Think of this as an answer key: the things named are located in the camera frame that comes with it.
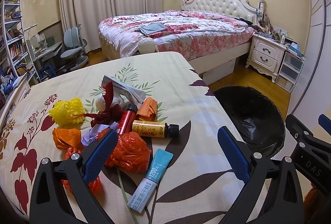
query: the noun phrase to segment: yellow mesh ball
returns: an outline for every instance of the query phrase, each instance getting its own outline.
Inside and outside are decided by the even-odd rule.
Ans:
[[[57,125],[65,125],[68,123],[79,124],[85,120],[85,117],[72,119],[74,115],[84,114],[82,101],[77,97],[70,101],[59,101],[54,104],[54,108],[49,111],[49,115]]]

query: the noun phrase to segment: silver screw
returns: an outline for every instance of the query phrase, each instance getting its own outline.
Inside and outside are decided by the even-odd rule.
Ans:
[[[79,153],[72,154],[71,159],[73,160],[79,159]]]
[[[42,160],[41,160],[41,163],[42,163],[42,164],[47,164],[47,163],[48,163],[48,158],[44,158],[44,159],[42,159]]]
[[[262,158],[262,155],[261,155],[261,153],[259,153],[259,152],[255,152],[255,153],[253,154],[253,156],[254,156],[254,158],[256,158],[256,159],[261,159],[261,158]]]
[[[290,157],[286,156],[286,157],[285,157],[285,161],[286,161],[286,162],[292,162],[292,159],[291,159]]]

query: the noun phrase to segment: small bottle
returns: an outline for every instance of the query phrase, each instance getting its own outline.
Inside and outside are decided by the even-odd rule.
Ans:
[[[283,33],[282,39],[280,40],[280,43],[281,44],[284,44],[285,43],[285,34],[284,33]]]
[[[139,136],[154,138],[177,137],[179,135],[179,125],[135,120],[132,124],[132,131],[138,133]]]
[[[132,122],[136,119],[138,107],[132,103],[128,104],[126,110],[123,112],[119,126],[117,128],[117,133],[125,134],[131,132]]]

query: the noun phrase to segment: purple paper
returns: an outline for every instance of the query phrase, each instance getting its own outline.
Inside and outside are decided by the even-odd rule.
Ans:
[[[112,123],[111,125],[96,124],[93,128],[89,129],[82,135],[82,144],[88,146],[90,143],[95,142],[98,137],[98,133],[104,129],[110,127],[112,130],[117,130],[119,124],[117,122]]]

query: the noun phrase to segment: bed frame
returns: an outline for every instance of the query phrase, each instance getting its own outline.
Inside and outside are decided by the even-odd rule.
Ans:
[[[244,18],[257,24],[256,8],[250,6],[247,0],[182,0],[182,10],[201,11],[222,14],[232,18]],[[109,60],[119,59],[120,53],[108,40],[100,36],[104,56]],[[249,52],[251,41],[224,51],[203,56],[189,61],[189,64],[200,75],[225,62]]]

